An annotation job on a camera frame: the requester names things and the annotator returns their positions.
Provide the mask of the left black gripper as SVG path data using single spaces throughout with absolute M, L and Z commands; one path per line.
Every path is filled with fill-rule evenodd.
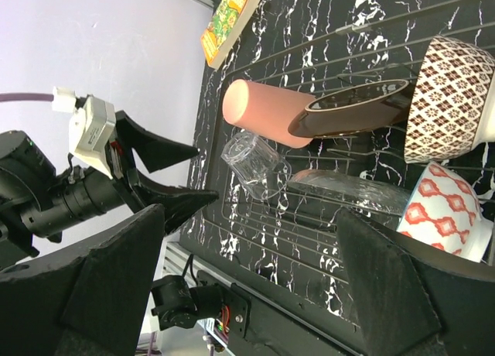
M 49 188 L 53 202 L 50 209 L 38 211 L 34 204 L 19 208 L 21 222 L 30 233 L 53 240 L 66 229 L 122 205 L 137 213 L 158 204 L 164 209 L 164 234 L 172 234 L 219 198 L 215 190 L 164 186 L 138 173 L 132 151 L 137 152 L 148 172 L 154 173 L 192 159 L 199 150 L 144 129 L 124 111 L 115 115 L 115 130 L 106 147 L 113 178 L 81 166 L 59 175 Z

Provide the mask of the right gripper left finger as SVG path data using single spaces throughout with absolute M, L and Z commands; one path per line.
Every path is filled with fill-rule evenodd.
M 1 272 L 3 355 L 133 355 L 164 234 L 152 205 Z

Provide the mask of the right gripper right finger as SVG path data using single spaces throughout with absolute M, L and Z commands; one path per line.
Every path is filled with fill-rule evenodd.
M 336 234 L 369 355 L 492 355 L 494 268 L 350 209 Z

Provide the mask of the clear glass mug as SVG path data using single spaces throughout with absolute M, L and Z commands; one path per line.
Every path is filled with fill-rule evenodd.
M 238 132 L 224 146 L 221 158 L 255 200 L 280 193 L 292 177 L 292 167 L 262 137 Z

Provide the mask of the orange patterned white bowl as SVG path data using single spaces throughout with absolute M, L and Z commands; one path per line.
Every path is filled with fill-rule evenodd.
M 452 255 L 481 262 L 493 233 L 473 188 L 435 162 L 423 170 L 397 232 Z

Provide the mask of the clear glass plate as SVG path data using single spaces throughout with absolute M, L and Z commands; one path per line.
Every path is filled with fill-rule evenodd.
M 288 186 L 324 200 L 398 217 L 410 198 L 407 190 L 395 185 L 332 170 L 302 170 L 288 181 Z

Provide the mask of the pink plastic cup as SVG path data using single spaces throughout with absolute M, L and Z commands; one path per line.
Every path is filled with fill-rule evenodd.
M 222 113 L 230 125 L 300 149 L 307 146 L 311 138 L 294 136 L 288 127 L 314 100 L 311 94 L 238 79 L 224 94 Z

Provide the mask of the brown patterned bowl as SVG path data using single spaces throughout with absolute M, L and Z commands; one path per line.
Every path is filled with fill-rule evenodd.
M 432 38 L 411 100 L 406 163 L 443 161 L 494 141 L 494 57 L 459 39 Z

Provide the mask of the red floral plate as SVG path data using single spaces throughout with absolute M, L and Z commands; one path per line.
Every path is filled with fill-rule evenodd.
M 330 138 L 370 132 L 408 118 L 415 85 L 381 80 L 344 88 L 305 106 L 288 131 L 301 138 Z

